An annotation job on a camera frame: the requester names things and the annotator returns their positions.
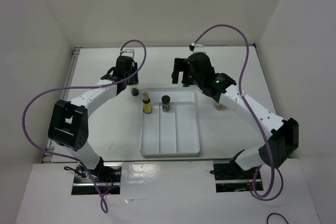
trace white tray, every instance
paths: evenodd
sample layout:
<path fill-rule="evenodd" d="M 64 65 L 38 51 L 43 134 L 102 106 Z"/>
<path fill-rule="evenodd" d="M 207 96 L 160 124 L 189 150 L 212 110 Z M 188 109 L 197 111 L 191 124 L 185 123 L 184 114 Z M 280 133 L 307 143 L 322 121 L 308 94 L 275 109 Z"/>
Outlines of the white tray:
<path fill-rule="evenodd" d="M 200 152 L 193 88 L 152 88 L 152 113 L 142 113 L 143 157 L 190 156 Z M 162 111 L 161 97 L 169 95 L 170 111 Z"/>

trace white wall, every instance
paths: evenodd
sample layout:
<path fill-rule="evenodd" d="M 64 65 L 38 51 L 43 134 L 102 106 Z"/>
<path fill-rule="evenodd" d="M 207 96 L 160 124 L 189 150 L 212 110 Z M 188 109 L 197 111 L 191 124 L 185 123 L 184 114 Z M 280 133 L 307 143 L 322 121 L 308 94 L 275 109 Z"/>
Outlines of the white wall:
<path fill-rule="evenodd" d="M 73 46 L 120 45 L 130 38 L 146 45 L 188 45 L 218 23 L 242 29 L 251 43 L 261 37 L 278 0 L 47 0 Z M 243 44 L 229 29 L 202 42 Z"/>
<path fill-rule="evenodd" d="M 300 124 L 297 156 L 336 154 L 336 0 L 280 0 L 257 48 L 277 112 Z"/>
<path fill-rule="evenodd" d="M 23 135 L 23 109 L 39 92 L 64 85 L 72 48 L 45 0 L 0 0 L 0 5 L 0 222 L 7 224 L 15 221 L 32 163 L 41 161 Z M 28 130 L 41 146 L 59 97 L 42 99 L 28 115 Z"/>

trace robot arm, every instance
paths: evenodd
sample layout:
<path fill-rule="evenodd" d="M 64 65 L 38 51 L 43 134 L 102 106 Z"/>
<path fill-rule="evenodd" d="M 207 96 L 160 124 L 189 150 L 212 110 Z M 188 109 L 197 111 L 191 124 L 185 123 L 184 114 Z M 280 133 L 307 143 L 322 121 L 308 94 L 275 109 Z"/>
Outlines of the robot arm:
<path fill-rule="evenodd" d="M 237 83 L 224 73 L 215 73 L 210 59 L 205 53 L 196 52 L 187 59 L 175 58 L 172 73 L 173 83 L 178 83 L 179 72 L 183 72 L 182 83 L 184 86 L 197 85 L 204 95 L 227 106 L 260 132 L 242 99 L 244 96 L 260 120 L 271 148 L 275 168 L 278 168 L 297 149 L 299 143 L 298 123 L 292 118 L 286 121 L 273 114 L 244 91 L 240 95 Z M 237 164 L 242 170 L 249 170 L 263 164 L 270 165 L 270 160 L 266 146 L 262 145 L 239 152 L 231 163 Z"/>
<path fill-rule="evenodd" d="M 57 144 L 67 149 L 74 157 L 81 160 L 92 174 L 101 178 L 107 172 L 103 159 L 90 146 L 88 140 L 88 119 L 90 115 L 116 97 L 126 86 L 132 86 L 132 95 L 139 94 L 136 85 L 138 75 L 117 85 L 106 86 L 125 79 L 138 68 L 132 57 L 120 55 L 115 67 L 111 68 L 97 83 L 99 88 L 91 89 L 70 101 L 59 100 L 55 103 L 51 116 L 48 136 Z"/>

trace black lid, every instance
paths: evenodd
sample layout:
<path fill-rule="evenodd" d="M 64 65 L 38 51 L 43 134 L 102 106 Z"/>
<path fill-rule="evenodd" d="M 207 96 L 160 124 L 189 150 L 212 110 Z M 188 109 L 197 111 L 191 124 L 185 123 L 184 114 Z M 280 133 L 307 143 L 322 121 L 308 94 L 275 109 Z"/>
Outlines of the black lid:
<path fill-rule="evenodd" d="M 168 95 L 164 95 L 162 98 L 162 103 L 169 103 L 170 102 L 170 97 Z"/>

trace yellow label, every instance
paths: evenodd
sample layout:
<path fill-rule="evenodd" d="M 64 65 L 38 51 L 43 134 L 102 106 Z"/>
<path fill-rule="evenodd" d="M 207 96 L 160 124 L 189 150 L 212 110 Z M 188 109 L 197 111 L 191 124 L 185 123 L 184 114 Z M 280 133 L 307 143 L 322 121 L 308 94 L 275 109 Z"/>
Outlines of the yellow label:
<path fill-rule="evenodd" d="M 151 113 L 152 112 L 152 104 L 151 103 L 144 103 L 143 104 L 143 112 Z"/>

